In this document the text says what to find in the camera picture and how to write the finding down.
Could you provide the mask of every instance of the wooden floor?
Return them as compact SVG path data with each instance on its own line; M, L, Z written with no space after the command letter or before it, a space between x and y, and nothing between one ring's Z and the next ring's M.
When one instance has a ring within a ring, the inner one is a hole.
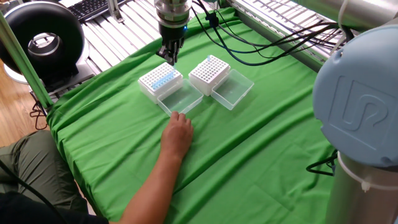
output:
M36 118L29 116L34 104L29 87L11 80L4 73L0 60L0 147L36 131ZM45 118L40 117L38 127L45 125Z

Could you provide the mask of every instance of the pipette tip box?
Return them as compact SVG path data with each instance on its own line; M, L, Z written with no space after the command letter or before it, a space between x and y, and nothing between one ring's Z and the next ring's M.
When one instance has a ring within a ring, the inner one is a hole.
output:
M168 115L173 111L187 113L203 99L203 94L167 62L140 77L138 83L141 92Z
M189 80L204 95L213 97L232 110L250 91L254 83L224 61L209 55L189 74Z

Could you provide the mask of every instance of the olive green pants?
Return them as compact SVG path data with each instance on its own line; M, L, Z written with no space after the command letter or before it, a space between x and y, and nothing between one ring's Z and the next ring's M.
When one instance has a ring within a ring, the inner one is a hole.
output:
M10 146L0 147L0 160L57 208L88 213L87 202L79 194L49 131L37 131ZM0 193L11 190L41 202L0 168Z

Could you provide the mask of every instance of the person's knee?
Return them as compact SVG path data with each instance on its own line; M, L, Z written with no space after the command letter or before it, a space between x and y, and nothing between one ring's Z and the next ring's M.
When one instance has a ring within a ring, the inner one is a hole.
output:
M51 132L47 130L36 131L30 134L25 147L27 150L39 150L46 154L59 154L54 138Z

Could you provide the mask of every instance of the forearm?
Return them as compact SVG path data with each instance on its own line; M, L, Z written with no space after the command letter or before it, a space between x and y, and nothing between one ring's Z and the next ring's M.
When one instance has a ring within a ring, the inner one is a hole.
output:
M163 223L180 166L181 159L161 152L152 172L127 205L119 223Z

